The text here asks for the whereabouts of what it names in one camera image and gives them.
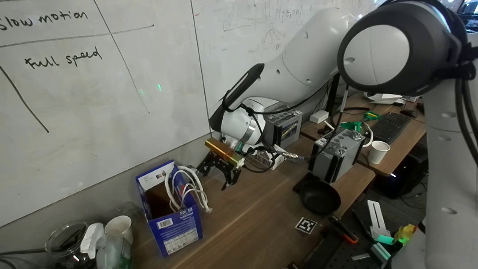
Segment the spray bottle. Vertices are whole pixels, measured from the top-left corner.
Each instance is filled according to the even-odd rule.
[[[129,243],[122,236],[105,234],[101,223],[88,227],[80,251],[88,253],[90,259],[96,258],[98,269],[130,269],[133,265]]]

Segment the black frying pan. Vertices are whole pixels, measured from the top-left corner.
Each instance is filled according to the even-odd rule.
[[[302,204],[310,212],[325,216],[335,212],[340,207],[340,195],[329,184],[311,180],[305,182],[300,188]]]

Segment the paper cup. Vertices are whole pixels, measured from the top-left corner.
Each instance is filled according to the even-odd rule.
[[[122,236],[130,245],[132,245],[133,231],[131,229],[130,217],[117,216],[116,218],[110,220],[105,226],[105,234]]]
[[[373,141],[367,160],[372,164],[379,164],[385,154],[390,150],[390,145],[383,141]]]

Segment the wooden table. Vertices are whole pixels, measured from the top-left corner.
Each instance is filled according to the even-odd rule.
[[[370,107],[373,108],[373,104],[370,104],[369,100],[366,99],[362,94],[358,93],[351,96],[347,99],[346,107]],[[365,156],[369,155],[370,147],[362,149],[362,153],[358,157],[358,163],[365,165],[375,171],[375,173],[389,176],[400,164],[400,162],[407,156],[410,150],[415,146],[415,144],[420,140],[420,138],[425,134],[425,116],[417,110],[416,103],[407,102],[405,109],[415,110],[418,114],[418,117],[412,119],[410,123],[407,124],[402,134],[397,137],[397,139],[390,145],[391,149],[385,155],[383,160],[379,164],[369,164],[365,159]],[[372,111],[377,114],[384,115],[388,112],[400,113],[402,110],[401,107],[392,106],[392,105],[377,105]],[[354,122],[360,121],[363,119],[364,111],[345,111],[342,115],[342,122]],[[371,127],[376,123],[376,121],[367,122]],[[317,140],[321,135],[317,132],[318,130],[324,128],[325,123],[315,124],[312,122],[307,122],[303,125],[301,134],[312,139]]]
[[[313,141],[303,136],[287,149],[309,155]],[[318,222],[292,187],[307,173],[305,162],[284,162],[275,171],[242,171],[236,185],[221,191],[223,178],[202,180],[211,214],[202,214],[204,238],[161,258],[144,223],[135,237],[135,268],[283,268],[302,261],[319,243],[320,226],[307,235],[294,227],[301,217]],[[334,183],[342,204],[337,216],[351,206],[375,177],[356,164]]]

